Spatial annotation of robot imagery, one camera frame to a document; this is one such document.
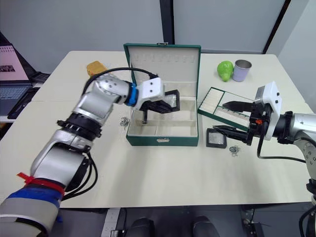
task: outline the gray floor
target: gray floor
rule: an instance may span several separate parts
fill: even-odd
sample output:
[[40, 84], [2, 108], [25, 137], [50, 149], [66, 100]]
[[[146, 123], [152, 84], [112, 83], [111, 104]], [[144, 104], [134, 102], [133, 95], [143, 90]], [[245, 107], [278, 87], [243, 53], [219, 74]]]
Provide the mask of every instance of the gray floor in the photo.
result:
[[[256, 209], [254, 221], [263, 224], [266, 237], [299, 236], [298, 220], [310, 203], [294, 203]], [[190, 223], [196, 216], [207, 216], [221, 237], [246, 237], [239, 205], [127, 208], [126, 227], [147, 217], [154, 221], [156, 237], [190, 237]], [[103, 213], [61, 210], [62, 223], [55, 223], [52, 237], [101, 236], [106, 216]], [[123, 228], [125, 212], [121, 210], [117, 229]]]

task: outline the laptop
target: laptop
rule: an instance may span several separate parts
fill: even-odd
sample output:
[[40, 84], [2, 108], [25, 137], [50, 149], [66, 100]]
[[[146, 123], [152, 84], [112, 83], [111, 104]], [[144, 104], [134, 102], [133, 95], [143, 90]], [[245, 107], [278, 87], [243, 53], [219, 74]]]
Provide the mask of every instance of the laptop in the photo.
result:
[[31, 87], [14, 47], [0, 45], [0, 116], [7, 116]]

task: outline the metal cup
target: metal cup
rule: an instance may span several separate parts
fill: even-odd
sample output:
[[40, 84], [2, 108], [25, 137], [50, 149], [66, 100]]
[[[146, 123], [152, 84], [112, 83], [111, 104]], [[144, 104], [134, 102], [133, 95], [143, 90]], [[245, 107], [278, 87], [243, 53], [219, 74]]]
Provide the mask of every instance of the metal cup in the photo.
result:
[[245, 80], [251, 66], [251, 63], [246, 60], [237, 60], [235, 62], [233, 80], [238, 82]]

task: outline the yellow sponge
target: yellow sponge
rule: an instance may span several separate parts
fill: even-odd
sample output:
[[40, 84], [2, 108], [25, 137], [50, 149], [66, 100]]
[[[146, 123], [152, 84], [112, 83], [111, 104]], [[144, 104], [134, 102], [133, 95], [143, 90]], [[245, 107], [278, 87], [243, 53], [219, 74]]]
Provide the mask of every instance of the yellow sponge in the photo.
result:
[[102, 73], [106, 70], [107, 70], [107, 68], [99, 61], [94, 61], [93, 63], [90, 63], [87, 66], [87, 72], [88, 72], [89, 76], [93, 76], [95, 74]]

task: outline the open box lid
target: open box lid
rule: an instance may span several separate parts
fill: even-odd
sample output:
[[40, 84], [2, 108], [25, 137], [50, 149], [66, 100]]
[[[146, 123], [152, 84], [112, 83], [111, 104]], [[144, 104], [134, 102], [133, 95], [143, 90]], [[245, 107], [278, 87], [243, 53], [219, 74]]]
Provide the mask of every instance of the open box lid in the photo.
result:
[[[197, 97], [200, 45], [126, 43], [124, 50], [128, 65], [158, 74], [165, 91], [177, 89], [180, 96]], [[132, 72], [132, 80], [139, 85], [148, 75]]]

